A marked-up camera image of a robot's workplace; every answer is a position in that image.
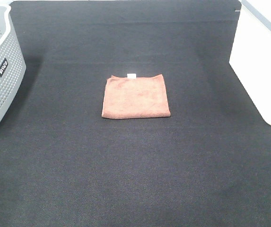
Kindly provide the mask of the orange towel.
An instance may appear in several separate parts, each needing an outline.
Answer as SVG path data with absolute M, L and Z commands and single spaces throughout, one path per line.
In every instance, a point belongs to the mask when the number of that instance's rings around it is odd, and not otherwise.
M 135 79 L 112 75 L 106 81 L 101 116 L 108 119 L 171 116 L 163 75 Z

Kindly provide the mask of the black fabric table mat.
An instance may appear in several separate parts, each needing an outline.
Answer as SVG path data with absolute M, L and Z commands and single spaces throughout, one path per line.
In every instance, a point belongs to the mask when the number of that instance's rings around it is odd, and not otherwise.
M 237 0 L 17 1 L 26 62 L 0 123 L 0 227 L 271 227 L 271 126 L 229 65 Z M 101 116 L 162 74 L 169 118 Z

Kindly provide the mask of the white plastic storage bin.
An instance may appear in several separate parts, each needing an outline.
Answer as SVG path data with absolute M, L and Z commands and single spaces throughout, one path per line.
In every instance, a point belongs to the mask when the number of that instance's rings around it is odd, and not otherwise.
M 243 0 L 229 63 L 271 125 L 271 0 Z

